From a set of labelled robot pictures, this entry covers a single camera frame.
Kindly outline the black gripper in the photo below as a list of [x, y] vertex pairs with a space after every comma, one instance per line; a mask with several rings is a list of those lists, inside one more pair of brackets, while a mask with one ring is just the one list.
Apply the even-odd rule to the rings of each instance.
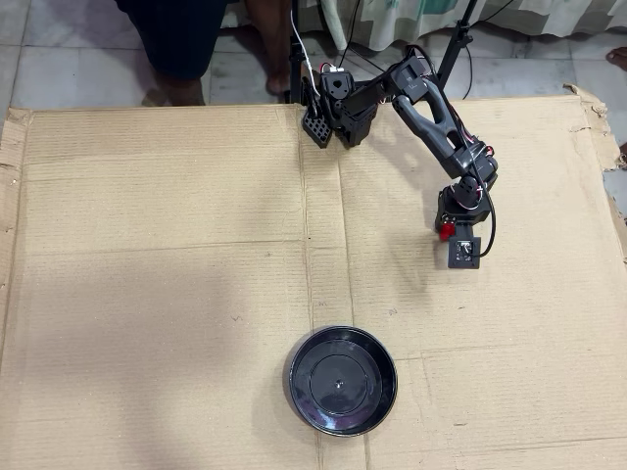
[[491, 213], [488, 194], [471, 173], [446, 186], [439, 193], [437, 203], [436, 230], [453, 230], [459, 224], [474, 225], [485, 221]]

